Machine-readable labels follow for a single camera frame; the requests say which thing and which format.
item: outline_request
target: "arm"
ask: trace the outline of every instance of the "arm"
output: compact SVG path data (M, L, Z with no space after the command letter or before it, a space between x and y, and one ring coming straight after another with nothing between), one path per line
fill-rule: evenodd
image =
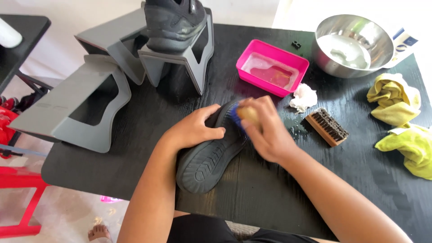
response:
M127 207L118 243L166 243L174 215L177 152L223 138L225 128L204 125L219 107L215 104L194 111L158 141Z
M412 242L378 207L295 144L269 96L249 98L240 105L258 112L262 134L247 120L241 121L258 153L297 180L342 243Z

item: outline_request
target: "black wooden tabletop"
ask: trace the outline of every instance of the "black wooden tabletop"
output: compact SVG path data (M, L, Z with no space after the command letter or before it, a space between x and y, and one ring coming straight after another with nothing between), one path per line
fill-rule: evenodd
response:
M340 79L321 71L311 60L312 32L214 25L215 51L199 97L184 68L174 67L158 88L146 80L131 86L132 99L120 110L113 126L112 147L101 154L70 144L55 144L43 167L49 184L129 200L161 135L193 110L238 97L269 93L242 81L237 59L252 39L259 39L307 58L311 65L303 82L317 91L318 105L350 132L346 141L330 148L295 110L285 108L292 95L271 96L296 143L393 219L415 242L430 241L432 182L413 176L398 151L383 153L376 142L391 129L370 115L377 104L366 94L381 73L401 73L420 90L421 114L412 123L432 125L432 110L413 55L396 67L365 77ZM302 44L299 50L291 42ZM222 217L242 224L335 240L297 182L281 167L264 161L248 143L228 165L218 185L204 195L178 190L176 209Z
M14 48L0 45L0 94L42 38L51 21L44 16L0 14L0 18L22 35Z

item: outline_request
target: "person's lap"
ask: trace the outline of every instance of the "person's lap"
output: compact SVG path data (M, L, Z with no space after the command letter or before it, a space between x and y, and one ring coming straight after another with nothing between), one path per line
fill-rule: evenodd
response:
M238 242L223 219L176 211L167 243ZM317 243L300 235L260 229L244 243Z

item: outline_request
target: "yellow microfiber towel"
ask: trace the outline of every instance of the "yellow microfiber towel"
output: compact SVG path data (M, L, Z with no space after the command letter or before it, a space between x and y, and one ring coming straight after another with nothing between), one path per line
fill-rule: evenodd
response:
M376 77L367 97L369 102L378 101L372 116L393 126L403 126L420 114L420 92L408 86L401 74Z
M407 123L389 133L375 148L383 152L399 150L405 156L403 164L413 175L432 180L432 131Z

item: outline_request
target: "red plastic chair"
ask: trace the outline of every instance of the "red plastic chair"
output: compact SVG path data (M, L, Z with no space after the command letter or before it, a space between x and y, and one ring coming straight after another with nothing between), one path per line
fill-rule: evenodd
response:
M41 231L41 225L29 226L33 212L41 199L42 193L49 184L42 180L39 173L29 172L25 167L2 167L0 166L0 189L1 188L25 188L35 187L36 192L30 200L24 215L18 225L1 226L0 239L10 237L21 237L37 235Z

